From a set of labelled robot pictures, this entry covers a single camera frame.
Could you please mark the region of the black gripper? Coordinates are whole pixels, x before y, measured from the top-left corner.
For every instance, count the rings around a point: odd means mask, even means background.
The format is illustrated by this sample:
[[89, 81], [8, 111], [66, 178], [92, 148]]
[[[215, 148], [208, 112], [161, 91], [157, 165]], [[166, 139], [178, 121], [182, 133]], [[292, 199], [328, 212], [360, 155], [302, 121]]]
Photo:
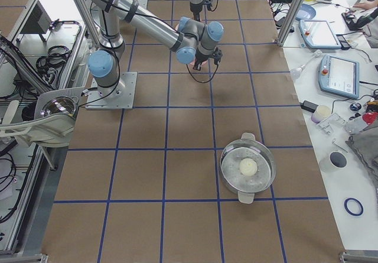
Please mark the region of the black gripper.
[[196, 21], [200, 21], [200, 14], [202, 12], [202, 4], [191, 4], [191, 12], [193, 13], [193, 18]]
[[208, 59], [213, 59], [214, 64], [218, 66], [221, 62], [221, 58], [222, 58], [222, 51], [219, 48], [216, 48], [210, 54], [203, 54], [197, 51], [195, 55], [195, 62], [193, 65], [193, 70], [201, 70], [201, 64], [207, 61]]

